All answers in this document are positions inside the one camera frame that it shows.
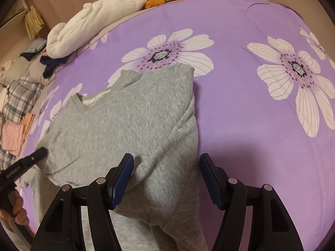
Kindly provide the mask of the grey sweatshirt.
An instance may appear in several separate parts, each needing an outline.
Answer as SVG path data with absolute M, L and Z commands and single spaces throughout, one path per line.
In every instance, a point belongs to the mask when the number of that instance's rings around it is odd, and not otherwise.
M 206 250 L 198 222 L 198 129 L 194 69 L 175 64 L 122 70 L 109 88 L 75 94 L 43 130 L 48 157 L 23 180 L 40 223 L 65 184 L 85 186 L 122 157 L 134 170 L 120 205 L 110 212 L 124 250 Z

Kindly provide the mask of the pink folded cloth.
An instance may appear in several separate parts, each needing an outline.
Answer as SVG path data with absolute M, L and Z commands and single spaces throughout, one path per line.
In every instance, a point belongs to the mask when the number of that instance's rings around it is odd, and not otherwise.
M 2 149 L 18 156 L 23 144 L 24 125 L 7 120 L 2 127 Z

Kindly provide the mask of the orange folded cloth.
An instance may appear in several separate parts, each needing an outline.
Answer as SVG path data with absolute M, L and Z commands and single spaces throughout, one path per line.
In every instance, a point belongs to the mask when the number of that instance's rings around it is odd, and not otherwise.
M 33 124 L 34 119 L 35 119 L 35 114 L 28 113 L 23 117 L 21 121 L 21 124 L 23 125 L 23 134 L 22 134 L 23 142 L 25 142 L 25 140 L 27 139 L 28 133 L 30 131 L 30 128 Z

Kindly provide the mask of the plaid grey shirt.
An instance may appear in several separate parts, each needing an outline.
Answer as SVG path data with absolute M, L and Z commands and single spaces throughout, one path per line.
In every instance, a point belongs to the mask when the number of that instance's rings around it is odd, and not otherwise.
M 1 141 L 2 127 L 7 120 L 21 124 L 23 117 L 32 113 L 32 109 L 39 98 L 43 85 L 30 81 L 29 73 L 23 74 L 6 88 L 5 99 L 1 111 Z M 1 169 L 6 169 L 15 162 L 16 156 L 2 149 Z

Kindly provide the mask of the beige pillow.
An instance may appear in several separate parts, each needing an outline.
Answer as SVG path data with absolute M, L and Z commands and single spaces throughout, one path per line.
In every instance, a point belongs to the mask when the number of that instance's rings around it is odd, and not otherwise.
M 24 57 L 17 58 L 6 71 L 1 73 L 1 85 L 8 86 L 24 73 L 29 73 L 30 81 L 48 86 L 56 79 L 56 74 L 54 73 L 49 79 L 43 77 L 45 65 L 40 63 L 41 57 L 42 54 L 39 54 L 32 61 L 28 61 Z

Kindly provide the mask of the dark navy garment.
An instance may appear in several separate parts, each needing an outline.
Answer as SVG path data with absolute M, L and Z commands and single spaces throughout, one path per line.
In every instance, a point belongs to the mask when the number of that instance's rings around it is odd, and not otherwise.
M 49 56 L 41 56 L 40 63 L 45 65 L 45 69 L 43 71 L 43 78 L 49 79 L 56 69 L 60 66 L 63 66 L 67 63 L 67 60 L 70 56 L 62 57 L 62 58 L 50 58 Z

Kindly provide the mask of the cream fleece garment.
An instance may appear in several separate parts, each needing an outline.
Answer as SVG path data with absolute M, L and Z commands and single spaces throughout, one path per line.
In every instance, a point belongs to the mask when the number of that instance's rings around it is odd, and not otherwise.
M 101 30 L 140 11 L 147 0 L 97 0 L 85 3 L 68 22 L 55 25 L 47 37 L 50 58 L 66 57 L 85 45 Z

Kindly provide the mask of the yellow hanging cloth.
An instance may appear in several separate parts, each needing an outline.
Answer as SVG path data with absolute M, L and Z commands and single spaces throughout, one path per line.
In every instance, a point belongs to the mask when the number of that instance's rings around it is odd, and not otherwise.
M 33 39 L 45 27 L 44 21 L 33 6 L 30 6 L 24 16 L 24 24 L 30 39 Z

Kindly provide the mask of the purple floral bedsheet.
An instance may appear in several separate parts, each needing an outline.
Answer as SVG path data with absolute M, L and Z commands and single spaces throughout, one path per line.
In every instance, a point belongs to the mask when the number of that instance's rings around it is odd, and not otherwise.
M 75 95 L 111 87 L 122 70 L 193 67 L 202 153 L 246 185 L 270 184 L 305 250 L 334 222 L 334 64 L 293 10 L 259 0 L 163 5 L 104 32 L 61 69 L 35 105 L 25 154 Z M 198 222 L 207 249 L 221 212 L 198 175 Z

